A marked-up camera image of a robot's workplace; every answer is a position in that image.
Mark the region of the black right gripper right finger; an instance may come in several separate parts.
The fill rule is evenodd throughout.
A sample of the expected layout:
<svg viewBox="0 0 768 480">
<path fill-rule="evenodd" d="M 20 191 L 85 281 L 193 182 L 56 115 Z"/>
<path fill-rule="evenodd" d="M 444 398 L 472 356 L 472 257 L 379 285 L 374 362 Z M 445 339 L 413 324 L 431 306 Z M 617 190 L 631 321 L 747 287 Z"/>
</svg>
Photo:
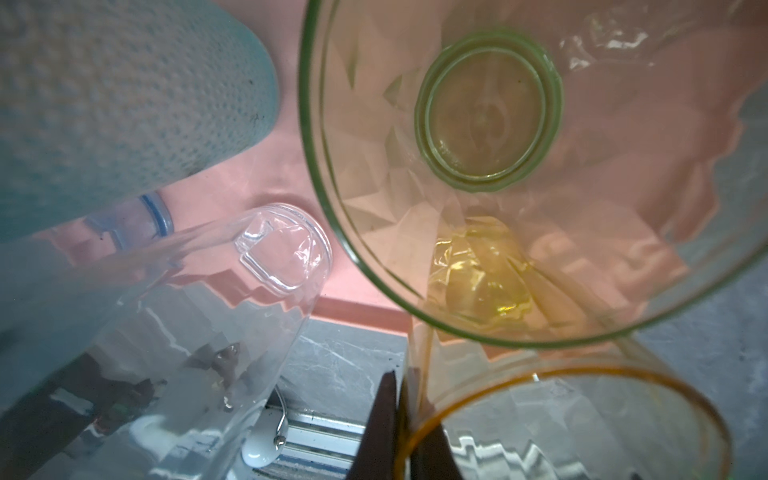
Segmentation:
<svg viewBox="0 0 768 480">
<path fill-rule="evenodd" d="M 400 394 L 400 477 L 402 479 L 462 479 L 443 425 L 436 424 L 413 448 L 407 446 L 416 427 L 412 398 L 406 384 Z"/>
</svg>

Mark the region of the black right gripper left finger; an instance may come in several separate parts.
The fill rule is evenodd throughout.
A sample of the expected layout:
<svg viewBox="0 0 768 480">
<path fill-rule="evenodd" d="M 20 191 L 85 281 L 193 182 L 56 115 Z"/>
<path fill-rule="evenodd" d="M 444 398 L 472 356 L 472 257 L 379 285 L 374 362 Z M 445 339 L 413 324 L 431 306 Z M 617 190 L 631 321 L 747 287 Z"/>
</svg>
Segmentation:
<svg viewBox="0 0 768 480">
<path fill-rule="evenodd" d="M 392 480 L 397 437 L 397 378 L 382 375 L 359 448 L 347 480 Z"/>
</svg>

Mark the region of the yellow short cup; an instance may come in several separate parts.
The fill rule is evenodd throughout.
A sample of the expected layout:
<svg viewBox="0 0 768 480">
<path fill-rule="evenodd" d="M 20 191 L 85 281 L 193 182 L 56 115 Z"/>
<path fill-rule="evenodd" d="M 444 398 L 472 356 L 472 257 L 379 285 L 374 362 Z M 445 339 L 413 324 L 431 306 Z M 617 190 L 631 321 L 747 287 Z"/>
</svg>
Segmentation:
<svg viewBox="0 0 768 480">
<path fill-rule="evenodd" d="M 438 233 L 427 303 L 483 334 L 564 343 L 505 348 L 412 326 L 402 385 L 417 410 L 407 446 L 441 423 L 462 479 L 728 477 L 731 437 L 713 404 L 628 337 L 570 345 L 607 303 L 499 220 Z"/>
</svg>

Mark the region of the clear transparent cup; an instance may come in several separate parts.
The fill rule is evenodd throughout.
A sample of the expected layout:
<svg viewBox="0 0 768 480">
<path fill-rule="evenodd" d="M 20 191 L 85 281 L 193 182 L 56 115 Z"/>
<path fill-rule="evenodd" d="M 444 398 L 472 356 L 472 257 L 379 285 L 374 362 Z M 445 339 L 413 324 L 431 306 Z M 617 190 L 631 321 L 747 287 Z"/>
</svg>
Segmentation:
<svg viewBox="0 0 768 480">
<path fill-rule="evenodd" d="M 332 264 L 285 203 L 79 265 L 5 246 L 2 477 L 224 478 Z"/>
</svg>

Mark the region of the blue transparent cup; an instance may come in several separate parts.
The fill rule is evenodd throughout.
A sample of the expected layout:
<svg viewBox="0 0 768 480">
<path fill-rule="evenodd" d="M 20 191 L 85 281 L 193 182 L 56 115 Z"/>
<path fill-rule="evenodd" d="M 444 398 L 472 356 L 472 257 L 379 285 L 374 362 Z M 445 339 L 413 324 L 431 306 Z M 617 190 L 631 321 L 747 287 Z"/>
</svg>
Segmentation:
<svg viewBox="0 0 768 480">
<path fill-rule="evenodd" d="M 157 192 L 121 202 L 85 217 L 99 238 L 109 238 L 117 251 L 145 247 L 174 233 L 174 223 Z"/>
</svg>

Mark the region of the teal frosted cup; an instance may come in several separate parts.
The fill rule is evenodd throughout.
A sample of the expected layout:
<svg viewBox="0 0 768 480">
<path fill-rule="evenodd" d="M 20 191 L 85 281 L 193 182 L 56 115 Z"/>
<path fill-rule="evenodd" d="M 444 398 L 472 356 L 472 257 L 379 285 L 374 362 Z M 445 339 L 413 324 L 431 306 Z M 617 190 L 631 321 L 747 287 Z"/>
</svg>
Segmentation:
<svg viewBox="0 0 768 480">
<path fill-rule="evenodd" d="M 262 141 L 259 38 L 210 1 L 1 5 L 1 239 L 147 193 Z"/>
</svg>

